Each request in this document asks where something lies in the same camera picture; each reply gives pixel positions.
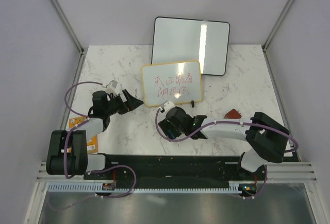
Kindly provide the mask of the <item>small yellow-framed whiteboard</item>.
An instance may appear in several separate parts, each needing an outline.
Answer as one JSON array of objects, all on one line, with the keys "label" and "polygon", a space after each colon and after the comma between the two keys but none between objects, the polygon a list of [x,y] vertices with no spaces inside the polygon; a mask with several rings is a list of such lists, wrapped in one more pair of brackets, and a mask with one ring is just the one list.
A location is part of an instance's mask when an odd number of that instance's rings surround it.
[{"label": "small yellow-framed whiteboard", "polygon": [[198,61],[144,65],[141,73],[144,103],[148,107],[159,106],[166,100],[174,104],[203,100]]}]

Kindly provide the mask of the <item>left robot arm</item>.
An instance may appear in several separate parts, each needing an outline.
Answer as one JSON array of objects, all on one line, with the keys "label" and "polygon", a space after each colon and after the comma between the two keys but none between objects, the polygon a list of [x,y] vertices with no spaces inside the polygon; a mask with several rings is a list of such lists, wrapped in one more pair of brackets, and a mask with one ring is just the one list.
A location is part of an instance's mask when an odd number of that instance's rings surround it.
[{"label": "left robot arm", "polygon": [[143,104],[126,89],[118,95],[106,91],[94,92],[92,107],[83,122],[70,130],[52,132],[46,160],[47,173],[67,178],[84,175],[88,168],[87,142],[108,128],[112,115],[126,114]]}]

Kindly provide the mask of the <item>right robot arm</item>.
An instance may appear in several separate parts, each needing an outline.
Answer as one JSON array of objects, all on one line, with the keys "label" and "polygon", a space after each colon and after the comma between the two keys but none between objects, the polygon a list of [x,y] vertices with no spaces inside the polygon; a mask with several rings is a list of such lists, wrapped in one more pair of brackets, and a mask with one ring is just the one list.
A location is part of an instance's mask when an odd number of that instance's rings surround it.
[{"label": "right robot arm", "polygon": [[247,142],[250,150],[244,152],[236,166],[237,176],[249,179],[267,163],[282,163],[285,154],[293,152],[288,142],[290,132],[277,121],[262,112],[251,118],[220,119],[207,115],[190,116],[180,107],[159,108],[165,113],[163,120],[155,120],[159,135],[170,142],[187,139],[234,139]]}]

